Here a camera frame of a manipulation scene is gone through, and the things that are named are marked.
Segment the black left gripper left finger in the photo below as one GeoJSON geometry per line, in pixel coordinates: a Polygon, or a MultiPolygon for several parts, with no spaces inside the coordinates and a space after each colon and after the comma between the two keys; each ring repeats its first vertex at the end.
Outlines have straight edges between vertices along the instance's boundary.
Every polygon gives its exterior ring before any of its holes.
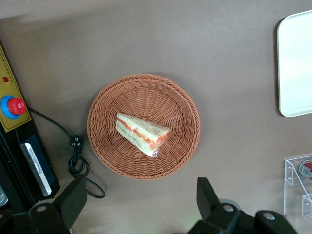
{"type": "Polygon", "coordinates": [[[55,200],[42,201],[28,212],[31,233],[69,234],[86,202],[86,179],[76,177],[55,200]]]}

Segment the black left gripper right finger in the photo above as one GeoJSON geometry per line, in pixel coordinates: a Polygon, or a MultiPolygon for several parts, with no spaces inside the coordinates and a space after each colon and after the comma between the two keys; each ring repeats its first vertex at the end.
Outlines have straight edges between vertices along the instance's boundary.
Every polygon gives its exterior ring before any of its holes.
{"type": "Polygon", "coordinates": [[[254,217],[235,205],[221,202],[205,177],[197,179],[197,206],[202,219],[190,234],[296,234],[286,218],[274,211],[261,210],[254,217]]]}

